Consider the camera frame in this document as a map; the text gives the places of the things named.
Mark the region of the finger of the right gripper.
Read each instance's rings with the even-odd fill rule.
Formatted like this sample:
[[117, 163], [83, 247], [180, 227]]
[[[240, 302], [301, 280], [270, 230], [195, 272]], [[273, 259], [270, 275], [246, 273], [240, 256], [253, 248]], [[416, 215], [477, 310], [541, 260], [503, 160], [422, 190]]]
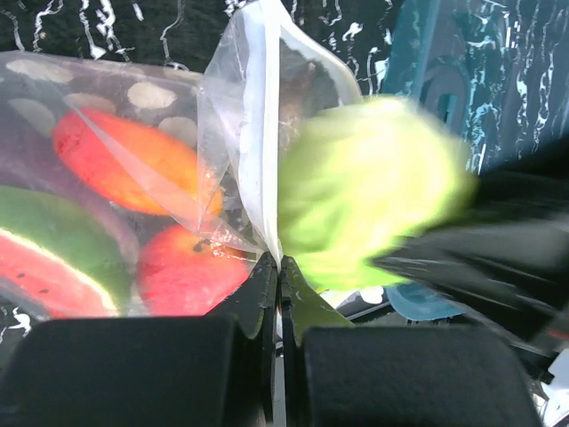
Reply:
[[564, 224], [438, 229], [376, 254], [371, 263], [432, 287], [521, 341], [568, 339], [568, 227]]
[[567, 222], [568, 139], [478, 175], [459, 222]]

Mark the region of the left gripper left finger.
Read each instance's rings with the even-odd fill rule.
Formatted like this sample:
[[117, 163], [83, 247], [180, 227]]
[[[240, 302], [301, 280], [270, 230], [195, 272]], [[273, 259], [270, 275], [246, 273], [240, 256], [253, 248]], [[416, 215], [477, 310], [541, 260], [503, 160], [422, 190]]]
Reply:
[[276, 358], [277, 268], [269, 253], [247, 280], [208, 315], [232, 326], [226, 366], [223, 426], [268, 426], [273, 422]]

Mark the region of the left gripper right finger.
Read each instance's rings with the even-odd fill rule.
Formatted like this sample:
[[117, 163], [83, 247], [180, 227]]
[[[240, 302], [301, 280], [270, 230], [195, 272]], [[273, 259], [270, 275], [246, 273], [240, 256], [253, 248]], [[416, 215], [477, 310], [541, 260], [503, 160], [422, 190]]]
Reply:
[[314, 326], [352, 326], [353, 323], [310, 287], [297, 262], [290, 256], [281, 262], [279, 294], [286, 424], [304, 426], [309, 420], [309, 405], [303, 335]]

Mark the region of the fake green cabbage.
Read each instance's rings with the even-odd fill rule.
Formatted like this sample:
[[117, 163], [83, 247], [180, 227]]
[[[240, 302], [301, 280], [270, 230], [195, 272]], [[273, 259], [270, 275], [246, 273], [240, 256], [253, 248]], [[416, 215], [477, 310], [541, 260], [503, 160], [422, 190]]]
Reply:
[[278, 165], [284, 253], [317, 292], [392, 286], [373, 258], [459, 213], [475, 192], [461, 139], [405, 97], [306, 120]]

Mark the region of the clear zip top bag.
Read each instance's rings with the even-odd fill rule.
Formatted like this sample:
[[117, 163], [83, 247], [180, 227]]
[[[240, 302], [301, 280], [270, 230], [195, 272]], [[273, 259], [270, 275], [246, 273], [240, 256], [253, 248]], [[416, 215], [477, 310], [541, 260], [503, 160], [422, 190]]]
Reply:
[[278, 1], [235, 12], [202, 73], [1, 55], [1, 295], [31, 316], [200, 316], [281, 256], [280, 159], [359, 101]]

